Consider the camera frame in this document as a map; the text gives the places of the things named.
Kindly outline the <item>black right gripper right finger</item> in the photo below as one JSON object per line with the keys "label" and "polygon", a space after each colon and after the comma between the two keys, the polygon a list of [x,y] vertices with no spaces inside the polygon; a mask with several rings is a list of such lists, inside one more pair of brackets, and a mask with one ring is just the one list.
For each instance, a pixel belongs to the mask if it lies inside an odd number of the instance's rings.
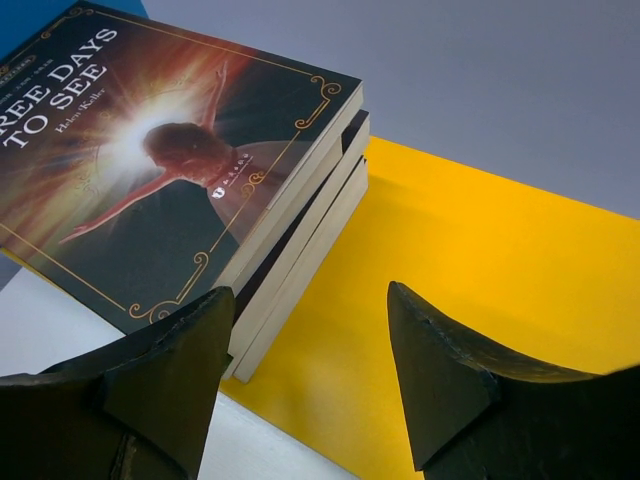
{"label": "black right gripper right finger", "polygon": [[387,291],[414,468],[427,479],[635,479],[639,370],[593,374],[524,355],[406,285]]}

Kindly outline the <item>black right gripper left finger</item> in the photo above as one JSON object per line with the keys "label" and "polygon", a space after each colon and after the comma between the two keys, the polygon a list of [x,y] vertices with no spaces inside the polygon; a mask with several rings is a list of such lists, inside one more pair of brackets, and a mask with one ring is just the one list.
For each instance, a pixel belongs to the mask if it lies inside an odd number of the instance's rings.
{"label": "black right gripper left finger", "polygon": [[197,478],[234,315],[217,287],[101,348],[2,377],[2,478]]}

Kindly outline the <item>Three Days to See book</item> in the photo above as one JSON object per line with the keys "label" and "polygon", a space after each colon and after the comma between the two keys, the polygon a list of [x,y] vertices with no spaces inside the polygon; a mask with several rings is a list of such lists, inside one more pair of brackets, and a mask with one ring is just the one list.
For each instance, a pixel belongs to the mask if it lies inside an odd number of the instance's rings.
{"label": "Three Days to See book", "polygon": [[363,93],[78,1],[1,61],[1,249],[127,334],[240,289],[341,158]]}

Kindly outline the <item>A Tale of Two Cities book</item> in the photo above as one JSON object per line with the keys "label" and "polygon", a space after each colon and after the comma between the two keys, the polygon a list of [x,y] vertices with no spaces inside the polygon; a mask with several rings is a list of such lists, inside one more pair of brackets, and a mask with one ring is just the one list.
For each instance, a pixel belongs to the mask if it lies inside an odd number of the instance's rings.
{"label": "A Tale of Two Cities book", "polygon": [[228,353],[234,359],[250,345],[262,324],[264,308],[273,300],[287,272],[294,265],[310,234],[347,181],[370,133],[370,114],[360,110],[341,136],[342,157],[315,190],[302,194],[305,204],[295,206],[295,216],[282,235],[272,243],[271,251],[239,290],[235,299],[235,323]]}

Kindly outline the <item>Jane Eyre book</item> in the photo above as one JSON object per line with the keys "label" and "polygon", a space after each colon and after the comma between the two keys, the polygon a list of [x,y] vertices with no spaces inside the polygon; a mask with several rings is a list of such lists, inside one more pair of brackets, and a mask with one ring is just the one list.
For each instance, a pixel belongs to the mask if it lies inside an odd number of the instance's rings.
{"label": "Jane Eyre book", "polygon": [[349,178],[310,234],[294,265],[264,308],[262,324],[256,336],[241,355],[236,355],[225,373],[248,382],[272,346],[292,311],[300,301],[320,265],[333,247],[368,188],[368,163],[358,160]]}

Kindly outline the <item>Animal Farm book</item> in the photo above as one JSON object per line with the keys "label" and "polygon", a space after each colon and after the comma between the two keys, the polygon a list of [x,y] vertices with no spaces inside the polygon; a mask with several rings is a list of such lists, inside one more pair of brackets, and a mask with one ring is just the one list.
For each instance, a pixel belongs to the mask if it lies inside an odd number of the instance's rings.
{"label": "Animal Farm book", "polygon": [[340,161],[278,240],[236,301],[225,380],[252,378],[367,189],[367,159]]}

